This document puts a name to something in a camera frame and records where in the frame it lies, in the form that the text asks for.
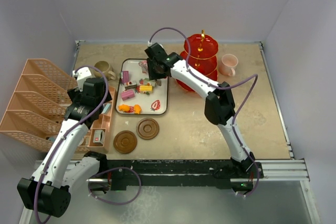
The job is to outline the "salmon pink cake slice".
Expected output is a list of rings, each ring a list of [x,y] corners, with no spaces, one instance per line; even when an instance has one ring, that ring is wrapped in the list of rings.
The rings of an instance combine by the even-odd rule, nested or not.
[[[146,60],[140,61],[139,66],[141,67],[142,73],[148,73],[148,64]]]

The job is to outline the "green cake slice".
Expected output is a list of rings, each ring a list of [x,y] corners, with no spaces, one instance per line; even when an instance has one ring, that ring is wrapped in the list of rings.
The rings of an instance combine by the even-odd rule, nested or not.
[[[149,78],[144,78],[142,84],[144,86],[152,86],[152,87],[156,86],[155,80],[150,80]]]

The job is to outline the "purple cake slice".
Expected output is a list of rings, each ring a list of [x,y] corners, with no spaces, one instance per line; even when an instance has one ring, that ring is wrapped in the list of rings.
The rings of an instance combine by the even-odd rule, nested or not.
[[[127,70],[122,70],[120,72],[120,79],[122,84],[126,84],[129,82],[129,72]]]

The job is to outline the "metal tongs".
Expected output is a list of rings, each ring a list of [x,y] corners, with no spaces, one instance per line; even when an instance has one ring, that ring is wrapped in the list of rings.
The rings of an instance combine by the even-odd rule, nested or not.
[[[160,87],[162,85],[161,79],[154,80],[154,82],[155,82],[155,85],[158,86],[158,87]]]

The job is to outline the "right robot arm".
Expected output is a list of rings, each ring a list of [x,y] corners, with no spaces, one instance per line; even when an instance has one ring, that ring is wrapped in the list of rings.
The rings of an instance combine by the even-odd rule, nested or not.
[[[221,131],[230,151],[234,173],[246,177],[252,171],[255,158],[245,143],[236,124],[235,102],[232,87],[211,80],[187,64],[179,54],[167,54],[158,43],[148,43],[145,50],[149,79],[172,77],[186,84],[205,100],[204,114],[207,120]]]

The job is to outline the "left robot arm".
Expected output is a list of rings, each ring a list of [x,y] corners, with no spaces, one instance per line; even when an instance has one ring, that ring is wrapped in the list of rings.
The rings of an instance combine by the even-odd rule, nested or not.
[[[88,153],[73,169],[67,167],[81,140],[112,100],[105,76],[95,77],[93,66],[82,66],[73,71],[77,86],[68,90],[71,105],[66,108],[60,131],[46,157],[29,179],[21,178],[17,190],[25,208],[39,214],[61,217],[67,210],[71,194],[90,176],[104,177],[108,172],[104,154]]]

